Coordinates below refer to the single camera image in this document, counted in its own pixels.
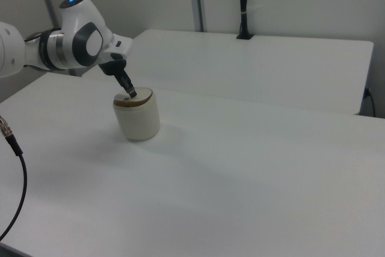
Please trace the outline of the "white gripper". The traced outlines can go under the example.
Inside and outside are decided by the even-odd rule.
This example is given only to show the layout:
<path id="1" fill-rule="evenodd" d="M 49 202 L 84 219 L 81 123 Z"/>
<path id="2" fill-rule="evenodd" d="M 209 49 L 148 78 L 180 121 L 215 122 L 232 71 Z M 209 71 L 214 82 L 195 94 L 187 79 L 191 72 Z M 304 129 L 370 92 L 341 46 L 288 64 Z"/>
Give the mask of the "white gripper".
<path id="1" fill-rule="evenodd" d="M 112 40 L 103 51 L 103 59 L 113 61 L 100 64 L 100 68 L 105 75 L 115 77 L 129 96 L 136 96 L 135 87 L 125 71 L 126 59 L 131 53 L 132 48 L 132 38 L 113 34 Z"/>

